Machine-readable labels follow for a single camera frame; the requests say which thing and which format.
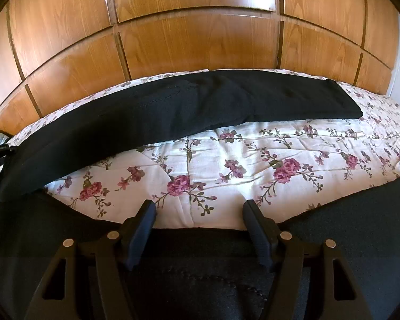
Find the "wooden headboard wall panel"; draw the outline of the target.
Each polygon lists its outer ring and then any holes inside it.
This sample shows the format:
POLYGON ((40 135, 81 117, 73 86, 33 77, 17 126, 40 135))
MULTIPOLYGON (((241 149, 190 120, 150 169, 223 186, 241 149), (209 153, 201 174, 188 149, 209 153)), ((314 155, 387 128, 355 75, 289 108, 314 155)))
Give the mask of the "wooden headboard wall panel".
POLYGON ((385 94, 398 46, 390 0, 1 0, 0 131, 178 71, 288 69, 385 94))

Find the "black pants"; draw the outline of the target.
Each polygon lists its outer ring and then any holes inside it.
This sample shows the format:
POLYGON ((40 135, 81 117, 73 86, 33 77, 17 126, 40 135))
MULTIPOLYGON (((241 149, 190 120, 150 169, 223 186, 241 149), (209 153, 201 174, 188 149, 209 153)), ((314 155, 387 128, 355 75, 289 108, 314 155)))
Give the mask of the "black pants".
POLYGON ((0 319, 400 319, 400 106, 219 70, 51 113, 0 145, 0 319))

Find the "floral bed quilt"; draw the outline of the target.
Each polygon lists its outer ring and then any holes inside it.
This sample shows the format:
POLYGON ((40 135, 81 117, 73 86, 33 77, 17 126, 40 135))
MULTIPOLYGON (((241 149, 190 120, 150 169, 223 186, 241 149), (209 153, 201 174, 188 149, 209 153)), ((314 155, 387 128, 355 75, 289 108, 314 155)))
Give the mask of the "floral bed quilt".
POLYGON ((102 90, 10 141, 0 203, 40 194, 123 222, 242 229, 254 200, 282 222, 400 178, 400 106, 344 82, 286 70, 188 71, 102 90))

